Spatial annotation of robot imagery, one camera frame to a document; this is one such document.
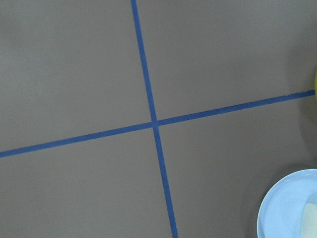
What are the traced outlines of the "yellow round steamer basket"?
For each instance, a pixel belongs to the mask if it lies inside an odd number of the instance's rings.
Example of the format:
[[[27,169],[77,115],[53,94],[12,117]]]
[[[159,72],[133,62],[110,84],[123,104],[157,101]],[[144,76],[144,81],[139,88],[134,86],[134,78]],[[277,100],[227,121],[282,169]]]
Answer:
[[[315,71],[315,83],[314,83],[314,88],[315,88],[315,96],[317,97],[317,70]]]

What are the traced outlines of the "light blue plate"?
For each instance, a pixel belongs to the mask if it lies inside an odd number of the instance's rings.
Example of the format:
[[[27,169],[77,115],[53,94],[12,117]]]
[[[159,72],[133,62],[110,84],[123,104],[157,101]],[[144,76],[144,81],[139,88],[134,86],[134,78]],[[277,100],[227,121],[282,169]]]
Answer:
[[[317,171],[306,169],[279,180],[265,195],[258,212],[259,238],[317,236]]]

